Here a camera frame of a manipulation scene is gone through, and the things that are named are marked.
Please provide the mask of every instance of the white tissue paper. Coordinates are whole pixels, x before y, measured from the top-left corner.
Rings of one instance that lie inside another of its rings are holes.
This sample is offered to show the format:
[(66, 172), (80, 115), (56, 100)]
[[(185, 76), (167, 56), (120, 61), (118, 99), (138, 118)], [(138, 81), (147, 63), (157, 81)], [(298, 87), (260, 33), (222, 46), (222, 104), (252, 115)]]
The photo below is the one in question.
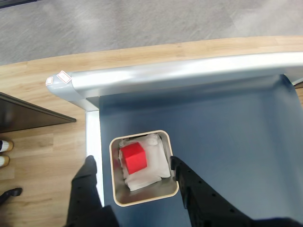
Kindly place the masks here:
[(125, 184), (131, 191), (146, 187), (158, 182), (161, 178), (170, 177), (169, 165), (167, 163), (163, 143), (156, 133), (138, 137), (134, 140), (122, 140), (119, 146), (125, 147), (131, 143), (139, 142), (145, 150), (147, 167), (133, 174), (128, 174), (126, 165), (122, 162), (122, 152), (119, 151), (119, 159), (123, 171)]

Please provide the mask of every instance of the red cube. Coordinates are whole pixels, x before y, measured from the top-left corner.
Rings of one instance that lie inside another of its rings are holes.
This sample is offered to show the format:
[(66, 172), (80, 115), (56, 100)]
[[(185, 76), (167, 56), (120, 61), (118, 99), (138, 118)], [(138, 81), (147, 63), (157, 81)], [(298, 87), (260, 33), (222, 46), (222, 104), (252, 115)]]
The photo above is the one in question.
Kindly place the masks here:
[(147, 167), (145, 150), (140, 143), (132, 143), (121, 148), (123, 158), (129, 174), (138, 172)]

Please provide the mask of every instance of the small bin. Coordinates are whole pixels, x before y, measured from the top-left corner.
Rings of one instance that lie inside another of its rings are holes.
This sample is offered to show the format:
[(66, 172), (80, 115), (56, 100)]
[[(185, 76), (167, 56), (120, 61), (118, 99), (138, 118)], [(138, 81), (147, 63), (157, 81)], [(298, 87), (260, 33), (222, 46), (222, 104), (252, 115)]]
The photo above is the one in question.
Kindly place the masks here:
[(164, 199), (167, 197), (174, 196), (179, 189), (179, 184), (174, 180), (174, 172), (170, 170), (169, 178), (162, 178), (161, 181), (153, 183), (147, 187), (138, 189), (131, 192), (124, 183), (123, 172), (119, 161), (119, 143), (123, 139), (129, 138), (135, 139), (140, 136), (146, 136), (148, 134), (156, 133), (162, 139), (166, 160), (169, 164), (169, 157), (172, 156), (169, 136), (165, 131), (150, 131), (146, 133), (140, 133), (130, 136), (123, 136), (115, 138), (109, 145), (110, 151), (110, 166), (112, 171), (112, 184), (113, 184), (113, 195), (115, 203), (121, 207), (131, 206), (143, 202), (149, 202), (153, 200)]

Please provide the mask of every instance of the floor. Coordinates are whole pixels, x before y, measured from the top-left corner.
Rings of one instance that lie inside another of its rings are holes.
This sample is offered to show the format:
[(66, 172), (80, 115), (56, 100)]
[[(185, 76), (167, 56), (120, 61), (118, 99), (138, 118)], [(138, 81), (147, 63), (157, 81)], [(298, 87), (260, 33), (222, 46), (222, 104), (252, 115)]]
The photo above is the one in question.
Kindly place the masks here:
[(205, 39), (303, 35), (301, 0), (39, 0), (0, 9), (0, 65)]
[[(1, 227), (59, 227), (67, 217), (71, 179), (85, 158), (85, 112), (51, 94), (45, 80), (65, 71), (97, 70), (165, 61), (260, 52), (303, 51), (303, 36), (202, 40), (58, 56), (0, 66), (0, 91), (77, 119), (75, 123), (0, 134), (15, 143), (0, 169), (0, 193), (22, 195), (0, 207)], [(303, 88), (297, 89), (303, 104)]]

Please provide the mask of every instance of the sticker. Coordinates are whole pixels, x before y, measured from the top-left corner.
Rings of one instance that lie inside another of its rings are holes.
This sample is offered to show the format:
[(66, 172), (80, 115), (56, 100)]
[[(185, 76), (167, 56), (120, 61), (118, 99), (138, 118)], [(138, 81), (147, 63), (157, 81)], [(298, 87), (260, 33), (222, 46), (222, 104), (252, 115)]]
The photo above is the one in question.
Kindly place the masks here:
[(53, 77), (49, 77), (49, 78), (47, 78), (47, 80), (46, 80), (45, 85), (47, 86), (47, 85), (50, 85), (50, 84), (53, 84)]
[(71, 77), (64, 71), (61, 71), (57, 74), (57, 77), (62, 80), (63, 83), (67, 84), (71, 81)]

